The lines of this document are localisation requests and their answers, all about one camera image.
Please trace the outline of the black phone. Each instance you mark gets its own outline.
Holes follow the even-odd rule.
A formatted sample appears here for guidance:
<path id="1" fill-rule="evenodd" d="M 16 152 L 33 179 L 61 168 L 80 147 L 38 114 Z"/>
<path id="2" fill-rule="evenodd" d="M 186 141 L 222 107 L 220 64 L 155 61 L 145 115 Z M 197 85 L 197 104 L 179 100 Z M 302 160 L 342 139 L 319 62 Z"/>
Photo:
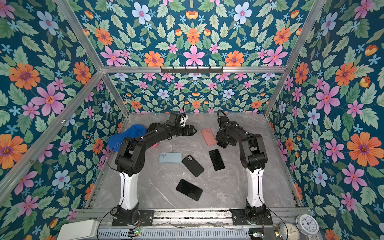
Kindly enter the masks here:
<path id="1" fill-rule="evenodd" d="M 180 180 L 176 187 L 176 190 L 196 202 L 200 199 L 203 193 L 203 190 L 200 187 L 193 185 L 192 183 L 184 179 Z"/>
<path id="2" fill-rule="evenodd" d="M 223 149 L 225 149 L 228 146 L 228 143 L 225 141 L 217 141 L 217 145 Z"/>
<path id="3" fill-rule="evenodd" d="M 223 162 L 223 159 L 220 155 L 219 150 L 211 150 L 209 151 L 209 155 L 212 161 L 212 164 L 214 166 L 215 171 L 223 170 L 225 169 L 225 165 Z"/>

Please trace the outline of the pink phone case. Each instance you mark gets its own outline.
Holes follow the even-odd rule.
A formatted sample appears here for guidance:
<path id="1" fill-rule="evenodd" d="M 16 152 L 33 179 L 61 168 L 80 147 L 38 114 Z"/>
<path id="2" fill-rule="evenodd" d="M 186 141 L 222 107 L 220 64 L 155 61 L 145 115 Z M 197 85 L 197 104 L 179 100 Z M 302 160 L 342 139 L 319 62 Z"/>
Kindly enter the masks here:
<path id="1" fill-rule="evenodd" d="M 217 144 L 216 138 L 210 128 L 201 130 L 202 136 L 207 146 L 213 146 Z"/>

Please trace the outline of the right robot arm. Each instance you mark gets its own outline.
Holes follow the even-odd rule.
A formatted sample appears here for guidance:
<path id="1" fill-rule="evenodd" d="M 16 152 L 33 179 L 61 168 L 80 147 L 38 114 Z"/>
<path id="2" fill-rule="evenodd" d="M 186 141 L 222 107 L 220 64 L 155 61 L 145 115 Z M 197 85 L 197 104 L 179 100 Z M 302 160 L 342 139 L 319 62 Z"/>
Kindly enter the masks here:
<path id="1" fill-rule="evenodd" d="M 246 199 L 245 218 L 249 223 L 257 223 L 267 216 L 264 200 L 263 175 L 268 156 L 263 137 L 252 134 L 231 121 L 223 110 L 218 111 L 219 130 L 216 135 L 218 144 L 239 146 L 240 161 L 247 170 L 248 195 Z"/>

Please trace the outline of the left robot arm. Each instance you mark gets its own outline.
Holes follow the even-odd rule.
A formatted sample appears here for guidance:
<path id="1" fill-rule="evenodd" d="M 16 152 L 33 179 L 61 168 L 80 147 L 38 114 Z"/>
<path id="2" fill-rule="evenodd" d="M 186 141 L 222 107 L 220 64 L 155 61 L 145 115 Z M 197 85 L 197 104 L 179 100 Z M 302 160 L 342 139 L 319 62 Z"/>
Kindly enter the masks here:
<path id="1" fill-rule="evenodd" d="M 113 136 L 115 145 L 111 148 L 118 152 L 115 164 L 121 179 L 121 198 L 114 214 L 113 226 L 136 226 L 140 222 L 138 180 L 144 168 L 146 151 L 172 137 L 193 136 L 197 130 L 187 125 L 186 113 L 171 112 L 165 123 L 152 123 L 148 128 L 134 125 L 126 132 Z"/>

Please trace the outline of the light blue phone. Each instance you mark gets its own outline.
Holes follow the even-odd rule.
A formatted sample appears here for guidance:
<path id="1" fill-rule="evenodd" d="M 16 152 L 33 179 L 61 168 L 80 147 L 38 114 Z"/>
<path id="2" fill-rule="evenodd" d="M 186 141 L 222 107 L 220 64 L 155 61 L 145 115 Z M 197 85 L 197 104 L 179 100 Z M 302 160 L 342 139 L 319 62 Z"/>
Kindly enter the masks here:
<path id="1" fill-rule="evenodd" d="M 180 164 L 182 159 L 182 153 L 160 153 L 159 155 L 159 163 L 161 164 Z"/>

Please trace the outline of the black phone front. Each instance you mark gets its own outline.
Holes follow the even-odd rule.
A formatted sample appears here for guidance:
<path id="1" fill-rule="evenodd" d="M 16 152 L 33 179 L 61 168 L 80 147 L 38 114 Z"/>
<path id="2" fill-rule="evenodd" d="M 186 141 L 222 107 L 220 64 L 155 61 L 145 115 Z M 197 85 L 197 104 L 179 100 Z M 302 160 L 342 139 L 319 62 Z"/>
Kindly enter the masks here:
<path id="1" fill-rule="evenodd" d="M 193 185 L 192 183 L 184 179 L 180 180 L 176 187 L 176 190 L 196 202 L 200 199 L 203 193 L 203 190 L 200 187 Z"/>

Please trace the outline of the doll with black hair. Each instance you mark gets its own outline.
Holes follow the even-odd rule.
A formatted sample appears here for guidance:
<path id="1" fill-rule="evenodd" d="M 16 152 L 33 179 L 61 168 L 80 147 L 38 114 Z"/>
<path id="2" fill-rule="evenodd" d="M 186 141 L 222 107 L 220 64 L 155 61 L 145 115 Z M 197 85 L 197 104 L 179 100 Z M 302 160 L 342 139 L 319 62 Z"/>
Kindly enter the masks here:
<path id="1" fill-rule="evenodd" d="M 160 123 L 151 123 L 151 124 L 149 125 L 149 127 L 147 128 L 147 132 L 149 133 L 149 132 L 155 130 L 156 127 L 157 127 L 159 124 L 160 124 Z"/>

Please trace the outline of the brass alarm clock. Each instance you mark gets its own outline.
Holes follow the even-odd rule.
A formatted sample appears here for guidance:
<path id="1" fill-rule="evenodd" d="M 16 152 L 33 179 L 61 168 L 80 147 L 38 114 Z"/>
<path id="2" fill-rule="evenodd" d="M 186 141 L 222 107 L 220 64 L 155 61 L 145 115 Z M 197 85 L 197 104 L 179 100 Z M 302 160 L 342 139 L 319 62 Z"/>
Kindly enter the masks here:
<path id="1" fill-rule="evenodd" d="M 276 230 L 278 240 L 299 240 L 300 233 L 296 225 L 292 223 L 280 223 Z"/>

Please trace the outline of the white clock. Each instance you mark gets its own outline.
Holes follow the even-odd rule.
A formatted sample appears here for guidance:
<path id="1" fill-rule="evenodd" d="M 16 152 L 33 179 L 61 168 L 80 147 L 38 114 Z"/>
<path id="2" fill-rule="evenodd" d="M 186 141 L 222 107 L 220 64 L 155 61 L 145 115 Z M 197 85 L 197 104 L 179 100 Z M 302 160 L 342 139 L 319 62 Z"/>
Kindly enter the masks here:
<path id="1" fill-rule="evenodd" d="M 317 220 L 308 214 L 297 216 L 296 226 L 299 232 L 306 236 L 316 235 L 320 229 Z"/>

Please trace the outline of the white box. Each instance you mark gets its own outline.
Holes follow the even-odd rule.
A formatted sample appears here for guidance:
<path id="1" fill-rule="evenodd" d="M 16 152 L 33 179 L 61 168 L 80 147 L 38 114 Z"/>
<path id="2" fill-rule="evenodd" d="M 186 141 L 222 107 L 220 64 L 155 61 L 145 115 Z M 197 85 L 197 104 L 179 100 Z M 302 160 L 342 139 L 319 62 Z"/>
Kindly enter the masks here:
<path id="1" fill-rule="evenodd" d="M 89 240 L 97 235 L 100 222 L 86 220 L 65 224 L 61 227 L 58 240 Z"/>

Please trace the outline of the metal hook rail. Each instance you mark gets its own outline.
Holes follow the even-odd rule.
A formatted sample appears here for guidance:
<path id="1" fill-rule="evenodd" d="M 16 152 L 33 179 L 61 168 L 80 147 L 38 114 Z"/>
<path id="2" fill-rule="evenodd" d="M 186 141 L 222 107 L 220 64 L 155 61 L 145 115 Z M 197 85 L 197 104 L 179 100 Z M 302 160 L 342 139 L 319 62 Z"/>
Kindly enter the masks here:
<path id="1" fill-rule="evenodd" d="M 221 74 L 223 67 L 160 67 L 162 74 Z"/>

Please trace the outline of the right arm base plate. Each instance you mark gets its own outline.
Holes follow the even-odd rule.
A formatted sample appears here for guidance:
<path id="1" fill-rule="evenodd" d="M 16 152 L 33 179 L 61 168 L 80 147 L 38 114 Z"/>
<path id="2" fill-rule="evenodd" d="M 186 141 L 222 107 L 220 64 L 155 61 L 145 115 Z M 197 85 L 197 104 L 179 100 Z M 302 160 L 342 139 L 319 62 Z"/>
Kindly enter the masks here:
<path id="1" fill-rule="evenodd" d="M 272 226 L 273 220 L 269 210 L 258 211 L 246 209 L 229 209 L 235 226 Z"/>

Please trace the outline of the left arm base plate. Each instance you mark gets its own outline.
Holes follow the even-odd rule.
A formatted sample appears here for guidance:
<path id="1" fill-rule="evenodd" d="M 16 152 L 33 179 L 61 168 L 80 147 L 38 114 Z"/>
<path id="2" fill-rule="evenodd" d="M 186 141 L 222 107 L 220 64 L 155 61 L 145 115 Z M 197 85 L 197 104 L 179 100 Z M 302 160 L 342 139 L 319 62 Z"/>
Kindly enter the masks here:
<path id="1" fill-rule="evenodd" d="M 154 220 L 153 210 L 132 210 L 120 209 L 114 215 L 112 226 L 114 227 L 136 227 L 138 225 L 148 227 Z"/>

